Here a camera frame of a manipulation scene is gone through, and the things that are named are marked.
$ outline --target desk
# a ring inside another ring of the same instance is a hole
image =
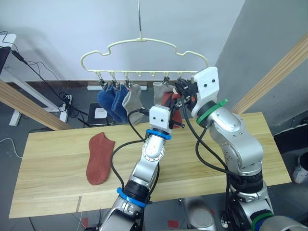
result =
[[[247,129],[264,148],[263,176],[267,185],[290,182],[286,167],[277,149],[262,113],[243,114]],[[202,128],[192,124],[200,134]],[[148,123],[136,129],[144,134]],[[137,140],[129,125],[99,128],[30,133],[14,191],[10,218],[33,217],[76,211],[109,208],[117,197],[119,180],[111,171],[108,180],[92,186],[86,178],[89,159],[89,140],[99,132],[119,145]],[[207,133],[204,141],[222,157],[222,152]],[[225,174],[203,165],[194,152],[196,139],[188,128],[174,130],[166,143],[166,152],[160,161],[161,172],[153,192],[153,201],[197,196],[225,191]],[[141,156],[143,143],[121,149],[114,164],[124,182],[127,182],[135,163]],[[221,166],[208,151],[200,147],[201,156]]]

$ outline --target sock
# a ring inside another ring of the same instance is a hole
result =
[[[142,108],[140,97],[141,97],[140,86],[138,84],[132,85],[122,102],[122,106],[125,108],[127,115],[133,110]],[[135,112],[131,114],[129,118],[131,123],[135,125],[142,120],[143,114],[141,114],[140,112]]]
[[[181,96],[179,94],[173,94],[173,93],[165,93],[162,101],[162,105],[165,107],[170,107],[172,105],[172,102],[176,99],[180,99]],[[182,116],[179,110],[176,110],[173,114],[172,120],[182,123]],[[180,128],[177,125],[173,126],[174,129]]]
[[[124,123],[128,123],[127,121],[127,113],[126,110],[124,109],[124,107],[122,106],[122,102],[125,98],[125,96],[127,95],[128,90],[126,89],[126,87],[121,84],[120,85],[120,90],[118,90],[116,92],[116,96],[115,96],[115,100],[112,104],[111,110],[117,114],[118,117],[121,118],[121,120]]]
[[[111,110],[115,95],[116,93],[113,86],[110,86],[107,91],[102,90],[98,93],[97,102],[117,123],[122,123],[121,118]]]
[[[163,84],[162,82],[154,82],[153,87],[154,87],[154,105],[156,104],[161,105],[165,93],[171,92],[172,89],[174,89],[174,86],[169,84],[166,85]]]
[[[107,139],[103,132],[90,139],[90,158],[86,175],[91,185],[102,184],[107,179],[114,146],[115,142]]]

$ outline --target white sock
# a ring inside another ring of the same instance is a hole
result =
[[[140,86],[138,84],[131,85],[129,92],[127,93],[122,102],[122,106],[127,111],[127,115],[133,110],[142,108],[140,97]],[[142,120],[142,118],[143,114],[141,114],[140,112],[135,112],[129,117],[132,124],[138,124]]]
[[[154,82],[153,87],[154,87],[154,105],[156,104],[161,105],[164,95],[168,92],[172,92],[172,89],[174,89],[174,86],[169,84],[164,84],[162,82]]]

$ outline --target white cable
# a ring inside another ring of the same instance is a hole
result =
[[[79,223],[78,223],[78,227],[77,227],[76,231],[79,230],[79,227],[80,227],[80,224],[81,224],[81,218],[82,218],[82,212],[81,212],[81,215],[80,215],[80,219],[79,219]]]
[[[12,145],[13,145],[14,152],[15,152],[16,156],[17,156],[18,158],[21,158],[21,159],[22,159],[23,157],[17,154],[14,141],[13,141],[11,138],[5,138],[5,139],[1,140],[0,143],[3,142],[3,141],[5,141],[5,140],[10,140],[10,141],[12,141]]]

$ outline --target gray floor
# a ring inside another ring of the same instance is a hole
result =
[[[47,89],[38,89],[43,95],[55,103],[59,103],[55,96]],[[83,111],[88,111],[89,104],[96,102],[96,91],[87,91],[86,88],[59,89],[73,95],[73,105]],[[152,106],[153,89],[142,92],[141,97],[144,107]],[[17,152],[22,155],[28,132],[32,129],[44,126],[32,119],[21,118],[18,126],[8,126],[13,109],[0,103],[0,140],[11,137],[16,145]],[[68,119],[68,124],[81,128],[82,124],[77,119]],[[295,150],[282,154],[289,171],[296,165],[296,157],[307,151]],[[28,218],[8,219],[14,187],[18,175],[21,160],[16,158],[9,141],[0,144],[0,230],[1,231],[31,231],[33,230]],[[307,217],[308,211],[308,184],[295,185],[292,183],[269,187],[269,195],[274,211],[277,215],[286,215],[302,220]],[[224,206],[224,194],[206,195],[204,198],[209,206],[215,211],[215,220],[218,230],[225,230],[219,225],[220,213]],[[33,217],[32,221],[37,231],[67,231],[76,230],[81,213],[61,214],[54,216]],[[88,218],[89,226],[97,224],[99,211],[88,211],[82,213],[83,218]],[[184,214],[177,200],[156,202],[148,205],[145,210],[145,225],[147,231],[157,231],[168,228],[168,221],[176,220],[179,228],[185,228]]]

